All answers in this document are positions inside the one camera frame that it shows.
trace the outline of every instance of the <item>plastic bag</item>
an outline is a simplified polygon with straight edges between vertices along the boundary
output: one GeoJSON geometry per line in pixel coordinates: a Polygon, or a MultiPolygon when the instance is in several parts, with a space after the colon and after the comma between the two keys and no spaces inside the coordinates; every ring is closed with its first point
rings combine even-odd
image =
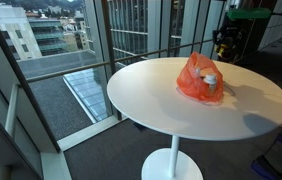
{"type": "Polygon", "coordinates": [[[218,71],[214,62],[208,57],[193,52],[177,78],[179,91],[187,97],[193,98],[205,104],[220,104],[223,97],[222,74],[218,71]],[[196,69],[200,68],[200,77],[196,69]],[[209,93],[209,87],[203,78],[207,74],[214,74],[216,85],[213,94],[209,93]]]}

